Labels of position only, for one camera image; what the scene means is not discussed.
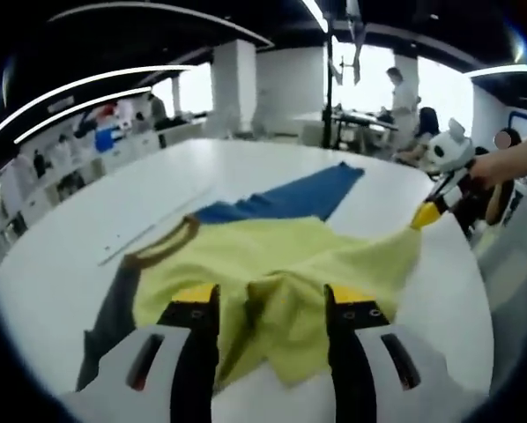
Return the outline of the person's right hand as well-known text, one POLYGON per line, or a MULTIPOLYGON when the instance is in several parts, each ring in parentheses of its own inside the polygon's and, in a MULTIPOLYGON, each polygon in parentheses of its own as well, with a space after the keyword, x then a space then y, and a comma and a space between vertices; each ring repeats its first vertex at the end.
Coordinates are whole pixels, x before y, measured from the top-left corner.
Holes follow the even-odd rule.
POLYGON ((511 180, 513 176, 508 152, 491 152, 477 156, 469 174, 472 179, 479 181, 485 188, 511 180))

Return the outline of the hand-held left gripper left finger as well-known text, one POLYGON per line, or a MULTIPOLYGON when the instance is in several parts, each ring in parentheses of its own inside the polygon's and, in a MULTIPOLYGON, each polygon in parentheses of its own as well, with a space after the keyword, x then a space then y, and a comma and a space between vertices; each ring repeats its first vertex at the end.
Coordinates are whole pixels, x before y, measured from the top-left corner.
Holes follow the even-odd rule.
POLYGON ((79 422, 209 422, 219 361, 219 288, 178 293, 159 323, 106 353, 82 390, 63 395, 79 422))

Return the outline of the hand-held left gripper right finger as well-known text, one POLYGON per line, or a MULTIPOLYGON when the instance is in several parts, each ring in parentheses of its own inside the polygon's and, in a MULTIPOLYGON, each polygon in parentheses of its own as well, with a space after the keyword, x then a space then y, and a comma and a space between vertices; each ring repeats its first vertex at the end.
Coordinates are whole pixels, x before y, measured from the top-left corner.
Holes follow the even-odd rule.
POLYGON ((324 296, 337 422, 460 422, 485 399, 454 381, 444 356, 391 323, 374 298, 330 285, 324 296))

